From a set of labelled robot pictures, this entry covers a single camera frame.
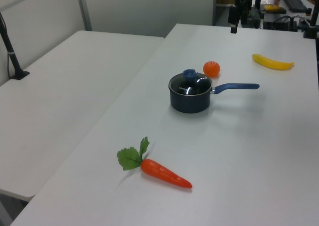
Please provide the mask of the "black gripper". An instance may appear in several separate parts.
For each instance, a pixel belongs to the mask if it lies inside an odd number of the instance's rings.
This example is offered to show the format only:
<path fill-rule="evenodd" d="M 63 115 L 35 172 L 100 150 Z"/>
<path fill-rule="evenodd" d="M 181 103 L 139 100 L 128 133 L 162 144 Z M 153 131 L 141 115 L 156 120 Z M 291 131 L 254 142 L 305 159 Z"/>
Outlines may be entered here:
<path fill-rule="evenodd" d="M 238 24 L 246 25 L 251 10 L 252 0 L 235 0 L 235 5 L 229 7 L 228 23 L 230 32 L 237 33 Z"/>

